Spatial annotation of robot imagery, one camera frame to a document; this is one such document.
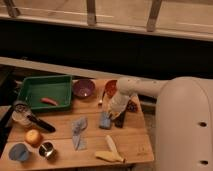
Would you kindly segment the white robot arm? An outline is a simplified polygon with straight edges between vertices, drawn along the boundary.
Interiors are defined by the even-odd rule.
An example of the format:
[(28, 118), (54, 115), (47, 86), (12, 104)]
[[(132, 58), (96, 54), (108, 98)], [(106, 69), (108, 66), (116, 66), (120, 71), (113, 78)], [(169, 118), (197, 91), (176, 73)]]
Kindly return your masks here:
[(213, 79), (122, 77), (108, 110), (116, 118), (136, 94), (156, 102), (156, 171), (213, 171)]

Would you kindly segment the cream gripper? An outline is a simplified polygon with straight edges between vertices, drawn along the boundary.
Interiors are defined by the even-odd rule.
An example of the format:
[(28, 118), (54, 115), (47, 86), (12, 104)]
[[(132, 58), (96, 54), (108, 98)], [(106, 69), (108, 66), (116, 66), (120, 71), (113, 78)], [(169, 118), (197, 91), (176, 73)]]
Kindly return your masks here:
[(123, 94), (121, 92), (116, 92), (108, 103), (109, 117), (111, 120), (115, 120), (114, 125), (117, 128), (122, 128), (124, 125), (126, 115), (124, 110), (126, 109), (127, 104), (132, 97), (133, 94)]

